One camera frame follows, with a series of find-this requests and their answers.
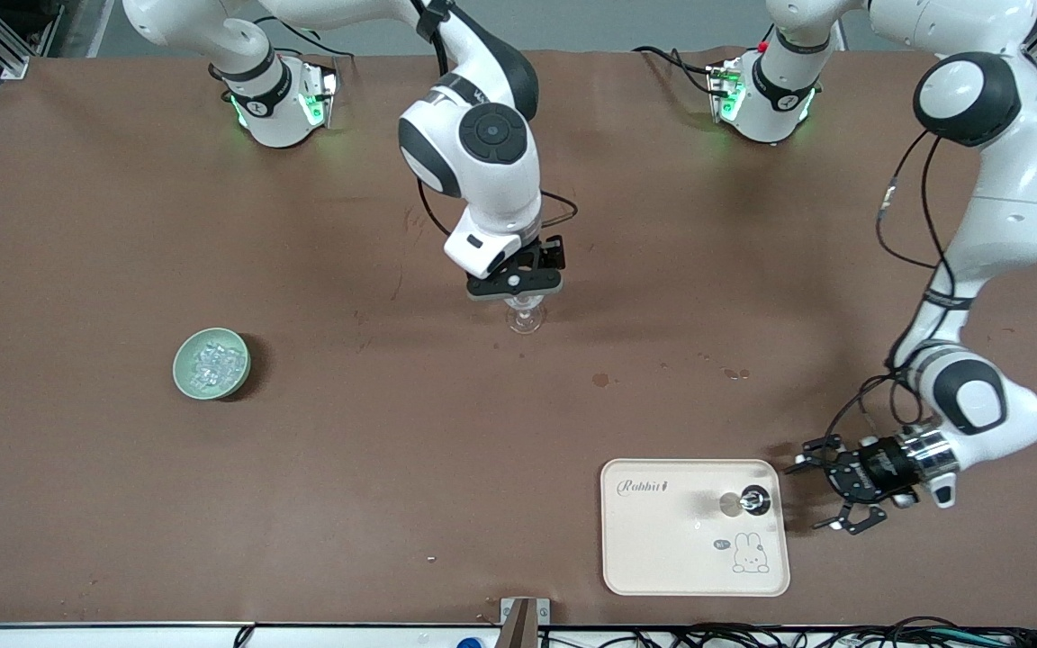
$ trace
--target gray floor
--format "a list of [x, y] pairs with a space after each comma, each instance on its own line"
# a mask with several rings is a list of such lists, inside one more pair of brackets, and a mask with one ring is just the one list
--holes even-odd
[[[58, 33], [65, 57], [189, 55], [156, 48], [135, 32], [120, 0], [66, 0], [68, 20]], [[460, 5], [498, 36], [523, 50], [626, 51], [639, 45], [696, 51], [718, 45], [752, 45], [769, 25], [764, 4], [737, 0], [460, 0]], [[258, 4], [240, 17], [262, 17]], [[877, 37], [864, 11], [843, 18], [851, 50], [897, 50]], [[281, 48], [306, 50], [279, 25], [268, 24]], [[323, 34], [332, 48], [358, 55], [427, 54], [429, 46], [392, 21], [357, 24]]]

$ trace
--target brown table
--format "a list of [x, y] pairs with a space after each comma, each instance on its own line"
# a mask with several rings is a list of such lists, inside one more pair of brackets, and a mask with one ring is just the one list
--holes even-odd
[[[836, 55], [778, 147], [638, 55], [532, 60], [543, 187], [582, 213], [526, 338], [466, 299], [400, 164], [427, 58], [343, 65], [337, 131], [285, 151], [239, 131], [199, 60], [38, 60], [3, 85], [0, 620], [473, 622], [534, 594], [564, 623], [1037, 624], [1037, 446], [861, 537], [809, 532], [838, 503], [818, 475], [783, 480], [781, 597], [600, 577], [607, 460], [785, 467], [879, 372], [926, 274], [872, 218], [932, 58]], [[888, 235], [930, 256], [919, 166]], [[977, 156], [948, 145], [934, 171], [949, 235]], [[214, 325], [254, 345], [234, 402], [170, 381]], [[1037, 390], [1037, 267], [987, 288], [966, 343]]]

